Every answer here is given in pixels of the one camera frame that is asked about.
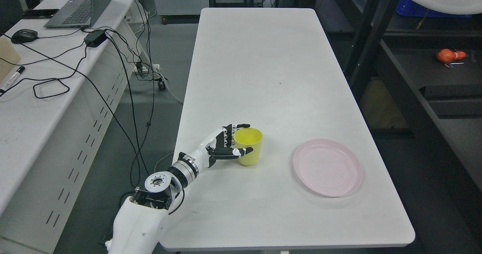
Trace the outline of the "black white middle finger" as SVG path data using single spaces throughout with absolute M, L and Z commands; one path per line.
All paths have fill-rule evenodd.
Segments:
M 224 143 L 234 143 L 234 137 L 233 136 L 223 136 L 223 142 Z

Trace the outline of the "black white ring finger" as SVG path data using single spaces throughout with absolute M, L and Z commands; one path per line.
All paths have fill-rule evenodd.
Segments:
M 223 131 L 222 137 L 223 138 L 232 138 L 236 131 Z

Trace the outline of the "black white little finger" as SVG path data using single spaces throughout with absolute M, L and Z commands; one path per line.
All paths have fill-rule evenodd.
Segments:
M 238 129 L 241 128 L 249 128 L 251 127 L 250 124 L 242 123 L 242 124 L 229 124 L 227 126 L 223 126 L 225 132 L 236 132 Z

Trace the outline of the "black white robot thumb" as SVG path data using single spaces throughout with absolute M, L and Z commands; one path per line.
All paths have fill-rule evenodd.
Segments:
M 212 167 L 217 160 L 232 160 L 241 158 L 247 154 L 250 154 L 254 151 L 252 147 L 247 148 L 206 148 L 207 153 L 209 155 L 209 165 L 208 168 Z

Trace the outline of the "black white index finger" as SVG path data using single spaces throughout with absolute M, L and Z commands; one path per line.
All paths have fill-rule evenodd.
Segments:
M 235 148 L 235 141 L 224 141 L 225 148 Z

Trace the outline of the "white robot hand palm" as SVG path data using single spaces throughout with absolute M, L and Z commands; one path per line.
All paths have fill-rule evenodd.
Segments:
M 194 164 L 198 169 L 205 169 L 209 167 L 209 154 L 207 149 L 211 147 L 225 148 L 227 146 L 227 131 L 225 129 L 216 129 L 201 141 L 195 150 L 188 153 L 188 156 L 194 160 Z

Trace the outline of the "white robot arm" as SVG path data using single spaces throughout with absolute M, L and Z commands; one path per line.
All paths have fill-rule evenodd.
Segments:
M 249 124 L 229 124 L 215 129 L 191 153 L 179 153 L 167 170 L 151 174 L 134 196 L 122 203 L 114 223 L 113 237 L 105 243 L 109 254 L 151 254 L 159 243 L 161 223 L 175 198 L 203 170 L 217 160 L 232 160 L 251 154 L 252 147 L 236 148 L 234 134 Z

